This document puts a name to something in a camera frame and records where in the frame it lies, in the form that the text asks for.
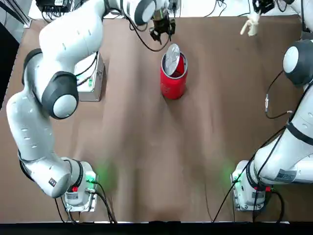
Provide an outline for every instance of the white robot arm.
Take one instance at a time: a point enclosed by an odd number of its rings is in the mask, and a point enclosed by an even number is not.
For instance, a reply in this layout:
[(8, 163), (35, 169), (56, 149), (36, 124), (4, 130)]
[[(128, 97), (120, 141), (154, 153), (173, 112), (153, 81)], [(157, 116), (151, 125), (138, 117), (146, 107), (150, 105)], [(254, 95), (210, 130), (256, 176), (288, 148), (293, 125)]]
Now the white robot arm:
[[(313, 31), (313, 1), (311, 0), (280, 0), (288, 4), (299, 16), (303, 14), (304, 23), (310, 31)], [(301, 10), (301, 1), (303, 1), (303, 13)], [(261, 14), (265, 14), (275, 7), (274, 0), (253, 0), (253, 9), (249, 15), (248, 20), (244, 24), (240, 34), (243, 35), (249, 26), (248, 35), (254, 36), (258, 32), (259, 19)]]
[(251, 162), (241, 161), (231, 178), (238, 210), (253, 210), (264, 205), (266, 186), (289, 183), (313, 183), (313, 41), (295, 42), (286, 52), (285, 75), (296, 87), (305, 87), (295, 113), (286, 129), (273, 142), (260, 148)]
[(19, 150), (22, 171), (44, 193), (57, 198), (65, 194), (71, 211), (90, 211), (96, 174), (86, 162), (59, 158), (49, 116), (64, 119), (78, 105), (75, 65), (98, 51), (102, 44), (102, 19), (117, 9), (137, 25), (147, 23), (164, 0), (89, 0), (44, 27), (41, 49), (24, 62), (24, 89), (7, 103), (9, 126)]

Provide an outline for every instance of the brown tablecloth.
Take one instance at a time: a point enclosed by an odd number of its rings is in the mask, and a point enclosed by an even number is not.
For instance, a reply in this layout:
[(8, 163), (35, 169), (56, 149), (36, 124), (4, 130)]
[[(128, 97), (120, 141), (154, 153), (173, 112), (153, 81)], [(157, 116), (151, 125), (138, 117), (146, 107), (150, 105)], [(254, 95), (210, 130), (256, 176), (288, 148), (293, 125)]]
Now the brown tablecloth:
[[(164, 99), (159, 91), (160, 60), (166, 49), (152, 53), (125, 20), (104, 20), (100, 52), (107, 83), (102, 100), (81, 102), (72, 117), (52, 122), (56, 153), (93, 165), (112, 198), (117, 220), (209, 221), (205, 188), (214, 217), (237, 163), (248, 160), (284, 125), (287, 117), (266, 119), (264, 99), (282, 69), (286, 48), (300, 36), (299, 19), (262, 17), (256, 37), (240, 36), (245, 20), (177, 19), (173, 42), (186, 55), (189, 74), (185, 95), (175, 101)], [(4, 107), (22, 89), (23, 60), (39, 46), (43, 25), (34, 21), (25, 30)], [(141, 35), (151, 47), (159, 47), (147, 32)], [(271, 111), (294, 108), (301, 92), (283, 75), (272, 87)], [(5, 109), (0, 126), (0, 222), (60, 221), (54, 200), (20, 170)], [(312, 186), (277, 189), (285, 200), (284, 220), (313, 219)], [(279, 210), (273, 196), (258, 219), (275, 221)], [(96, 212), (80, 218), (107, 220), (103, 203), (98, 200)], [(238, 221), (250, 219), (248, 212), (236, 213)], [(232, 220), (229, 197), (218, 221)]]

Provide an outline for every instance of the red can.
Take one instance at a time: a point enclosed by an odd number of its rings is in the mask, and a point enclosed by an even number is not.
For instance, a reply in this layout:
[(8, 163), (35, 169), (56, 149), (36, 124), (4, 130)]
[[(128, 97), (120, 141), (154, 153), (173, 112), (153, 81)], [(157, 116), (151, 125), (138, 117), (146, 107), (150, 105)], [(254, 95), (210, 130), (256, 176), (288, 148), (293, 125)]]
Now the red can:
[(161, 92), (168, 99), (178, 99), (184, 94), (186, 88), (187, 59), (183, 53), (180, 53), (178, 68), (171, 76), (168, 76), (164, 71), (165, 58), (166, 54), (163, 55), (161, 61)]

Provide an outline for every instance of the black cable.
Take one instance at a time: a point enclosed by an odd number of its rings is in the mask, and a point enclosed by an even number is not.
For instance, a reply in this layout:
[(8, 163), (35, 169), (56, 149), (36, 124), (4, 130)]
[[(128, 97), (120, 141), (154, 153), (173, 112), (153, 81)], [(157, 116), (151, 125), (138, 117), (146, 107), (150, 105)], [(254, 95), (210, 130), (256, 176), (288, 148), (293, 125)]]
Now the black cable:
[[(281, 129), (280, 129), (279, 131), (277, 131), (274, 135), (272, 135), (267, 141), (265, 141), (265, 142), (258, 148), (258, 150), (259, 150), (260, 148), (263, 148), (265, 145), (267, 145), (267, 144), (271, 141), (271, 139), (273, 139), (277, 134), (279, 134), (279, 133), (283, 130), (283, 128), (281, 128)], [(233, 184), (232, 184), (232, 186), (230, 187), (229, 191), (227, 192), (227, 194), (226, 194), (224, 200), (222, 201), (222, 203), (221, 203), (221, 205), (220, 205), (220, 208), (219, 208), (219, 210), (218, 210), (217, 213), (216, 213), (215, 218), (213, 219), (213, 223), (215, 222), (217, 216), (219, 215), (219, 213), (220, 213), (220, 211), (221, 211), (221, 209), (222, 209), (222, 206), (224, 205), (224, 203), (225, 203), (225, 201), (226, 201), (226, 199), (227, 199), (227, 196), (229, 195), (229, 193), (231, 192), (231, 190), (233, 189), (233, 187), (235, 186), (235, 184), (239, 181), (241, 175), (242, 175), (243, 172), (246, 170), (246, 168), (247, 168), (247, 166), (250, 164), (250, 162), (253, 160), (255, 154), (256, 154), (256, 152), (252, 155), (252, 157), (250, 158), (250, 160), (248, 161), (248, 163), (245, 165), (244, 169), (243, 169), (242, 172), (239, 174), (238, 178), (233, 182)]]
[(265, 194), (264, 205), (263, 205), (263, 207), (260, 210), (255, 211), (255, 212), (257, 212), (257, 214), (255, 214), (254, 219), (256, 219), (266, 209), (266, 206), (268, 205), (268, 203), (269, 203), (269, 201), (271, 199), (271, 195), (272, 195), (272, 191), (270, 191), (267, 194)]
[(68, 219), (72, 222), (72, 224), (77, 224), (77, 222), (73, 219), (72, 213), (70, 211), (67, 211), (62, 196), (60, 198), (61, 198), (61, 201), (62, 201), (63, 208), (64, 208), (65, 212), (68, 215)]
[[(129, 29), (130, 31), (134, 31), (134, 28), (131, 27), (131, 23), (129, 23)], [(139, 31), (139, 32), (144, 32), (146, 31), (148, 28), (148, 23), (145, 24), (145, 27), (143, 29), (140, 29), (137, 25), (136, 25), (136, 29)]]
[(235, 223), (236, 222), (236, 218), (235, 218), (235, 205), (234, 205), (233, 192), (230, 195), (231, 195), (231, 201), (232, 201), (232, 206), (233, 206), (233, 217), (234, 217), (234, 223)]
[(216, 8), (216, 3), (217, 3), (217, 0), (215, 0), (214, 8), (213, 8), (213, 10), (211, 11), (211, 13), (210, 13), (210, 14), (207, 14), (207, 15), (204, 16), (204, 17), (208, 17), (208, 16), (212, 15), (212, 13), (214, 12), (214, 10), (215, 10), (215, 8)]
[(87, 82), (87, 81), (93, 76), (93, 74), (94, 74), (94, 72), (96, 71), (96, 68), (97, 68), (97, 61), (98, 61), (98, 57), (96, 57), (96, 60), (95, 60), (96, 65), (95, 65), (95, 67), (94, 67), (94, 69), (93, 69), (93, 71), (92, 71), (92, 74), (91, 74), (90, 76), (86, 77), (83, 81), (77, 83), (77, 86), (78, 86), (78, 87), (81, 86), (81, 85), (83, 85), (85, 82)]
[(44, 11), (41, 11), (41, 16), (43, 17), (43, 20), (46, 21), (48, 24), (50, 23), (45, 17), (44, 17)]
[(246, 14), (251, 14), (250, 0), (248, 0), (248, 5), (249, 5), (249, 12), (240, 14), (239, 16), (244, 16), (244, 15), (246, 15)]
[(55, 205), (57, 206), (57, 209), (58, 209), (58, 214), (59, 214), (59, 217), (60, 219), (62, 220), (63, 223), (65, 223), (65, 221), (63, 220), (62, 216), (61, 216), (61, 213), (60, 213), (60, 209), (59, 209), (59, 205), (58, 205), (58, 202), (57, 202), (57, 199), (54, 198), (54, 201), (55, 201)]
[(181, 1), (182, 1), (182, 0), (180, 0), (180, 10), (179, 10), (179, 18), (180, 18), (180, 16), (181, 16), (181, 8), (182, 8), (182, 4), (181, 4)]
[(206, 182), (205, 181), (204, 181), (204, 192), (205, 192), (206, 211), (207, 211), (207, 214), (209, 215), (209, 217), (211, 219), (211, 222), (212, 222), (213, 219), (212, 219), (212, 216), (211, 216), (211, 213), (210, 213), (210, 209), (209, 209), (209, 204), (208, 204), (208, 201), (207, 201), (207, 192), (206, 192)]
[(278, 3), (278, 0), (276, 0), (276, 3), (277, 3), (277, 6), (278, 6), (278, 9), (280, 10), (280, 12), (285, 12), (285, 11), (286, 11), (286, 9), (287, 9), (287, 3), (286, 3), (286, 5), (285, 5), (285, 9), (281, 9), (281, 8), (280, 8), (280, 5), (279, 5), (279, 3)]
[(221, 16), (221, 14), (226, 10), (227, 8), (227, 4), (225, 2), (222, 1), (222, 3), (225, 5), (224, 9), (220, 12), (219, 17)]
[(94, 59), (93, 59), (91, 65), (90, 65), (88, 68), (86, 68), (84, 71), (80, 72), (79, 74), (76, 74), (76, 75), (75, 75), (76, 77), (82, 75), (83, 73), (85, 73), (87, 70), (89, 70), (89, 69), (92, 67), (92, 65), (94, 64), (94, 62), (96, 62), (96, 60), (97, 60), (97, 58), (98, 58), (98, 53), (99, 53), (99, 52), (97, 51), (97, 52), (96, 52), (96, 56), (94, 57)]
[(137, 29), (136, 29), (136, 27), (135, 27), (133, 21), (132, 21), (127, 15), (125, 15), (125, 18), (126, 18), (126, 19), (131, 23), (131, 25), (134, 27), (134, 31), (135, 31), (135, 33), (137, 34), (137, 36), (138, 36), (138, 38), (140, 39), (140, 41), (143, 43), (143, 45), (144, 45), (147, 49), (149, 49), (150, 51), (153, 51), (153, 52), (162, 51), (162, 50), (167, 46), (168, 42), (170, 41), (170, 36), (168, 36), (166, 43), (165, 43), (164, 46), (162, 46), (160, 49), (152, 49), (152, 48), (150, 48), (150, 47), (143, 41), (143, 39), (141, 38), (141, 36), (139, 35), (139, 33), (138, 33), (138, 31), (137, 31)]
[(280, 223), (282, 222), (284, 214), (285, 214), (285, 202), (284, 202), (282, 195), (278, 191), (273, 189), (272, 193), (276, 194), (280, 200), (280, 205), (281, 205), (280, 214), (279, 214), (278, 220), (276, 221), (276, 223)]
[(265, 102), (266, 102), (266, 105), (265, 105), (265, 115), (266, 115), (266, 117), (269, 118), (269, 119), (280, 118), (280, 117), (282, 117), (282, 116), (284, 116), (284, 115), (286, 115), (286, 114), (292, 113), (291, 111), (285, 111), (285, 112), (283, 112), (283, 113), (281, 113), (281, 114), (279, 114), (279, 115), (277, 115), (277, 116), (273, 116), (273, 117), (270, 117), (270, 116), (268, 115), (268, 104), (269, 104), (269, 98), (268, 98), (269, 95), (268, 95), (268, 94), (269, 94), (269, 91), (270, 91), (272, 85), (275, 83), (275, 81), (279, 78), (279, 76), (280, 76), (282, 73), (283, 73), (283, 70), (281, 70), (281, 71), (278, 73), (278, 75), (274, 78), (274, 80), (271, 82), (271, 84), (269, 85), (268, 90), (267, 90), (267, 92), (266, 92), (266, 99), (265, 99)]
[[(120, 6), (123, 6), (123, 0), (120, 0)], [(141, 41), (141, 42), (143, 43), (143, 45), (144, 45), (147, 49), (149, 49), (150, 51), (152, 51), (152, 52), (160, 52), (160, 51), (162, 51), (162, 50), (167, 46), (168, 42), (170, 41), (170, 36), (168, 36), (165, 45), (164, 45), (163, 47), (161, 47), (160, 49), (152, 49), (152, 48), (150, 48), (150, 47), (143, 41), (143, 39), (141, 38), (141, 36), (139, 35), (139, 33), (138, 33), (138, 31), (137, 31), (137, 29), (136, 29), (136, 27), (135, 27), (134, 22), (128, 17), (127, 14), (125, 14), (124, 9), (123, 9), (123, 8), (121, 8), (121, 10), (119, 10), (119, 9), (117, 9), (117, 8), (111, 8), (111, 9), (118, 11), (121, 15), (124, 15), (124, 17), (125, 17), (125, 18), (131, 23), (131, 25), (134, 27), (134, 31), (135, 31), (135, 33), (137, 34), (137, 36), (138, 36), (138, 38), (140, 39), (140, 41)]]
[(301, 0), (301, 20), (302, 20), (302, 31), (306, 32), (306, 26), (304, 23), (304, 10), (303, 10), (303, 0)]
[[(99, 192), (95, 192), (95, 194), (97, 194), (97, 195), (101, 198), (101, 200), (102, 200), (103, 203), (105, 204), (106, 208), (108, 208), (109, 205), (108, 205), (106, 199), (104, 198), (104, 196), (102, 196)], [(117, 221), (116, 221), (116, 219), (114, 218), (114, 216), (112, 215), (112, 212), (111, 212), (110, 210), (108, 210), (108, 216), (109, 216), (109, 219), (110, 219), (110, 217), (111, 217), (112, 221), (113, 221), (115, 224), (117, 224)]]
[[(101, 185), (99, 182), (97, 182), (97, 181), (93, 181), (92, 183), (97, 184), (97, 185), (100, 186), (100, 188), (101, 188), (101, 190), (102, 190), (102, 193), (103, 193), (103, 197), (104, 197), (104, 199), (105, 199), (106, 202), (107, 202), (106, 205), (108, 205), (108, 206), (107, 206), (107, 212), (108, 212), (108, 215), (109, 215), (110, 212), (111, 212), (111, 210), (110, 210), (110, 208), (109, 208), (108, 199), (107, 199), (106, 193), (104, 192), (104, 189), (103, 189), (102, 185)], [(112, 218), (109, 217), (109, 220), (110, 220), (111, 223), (112, 223), (112, 219), (115, 219), (115, 215), (114, 215), (113, 208), (112, 208)]]
[(248, 0), (248, 5), (249, 5), (249, 14), (251, 14), (250, 0)]

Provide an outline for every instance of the can lid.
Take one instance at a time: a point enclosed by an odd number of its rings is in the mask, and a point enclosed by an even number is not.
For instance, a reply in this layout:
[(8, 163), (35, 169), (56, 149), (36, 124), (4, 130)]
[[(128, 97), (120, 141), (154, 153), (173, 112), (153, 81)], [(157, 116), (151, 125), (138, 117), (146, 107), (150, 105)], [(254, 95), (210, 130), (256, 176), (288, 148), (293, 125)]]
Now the can lid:
[(165, 58), (165, 72), (168, 76), (171, 76), (177, 69), (180, 58), (180, 48), (177, 44), (171, 44), (166, 52)]

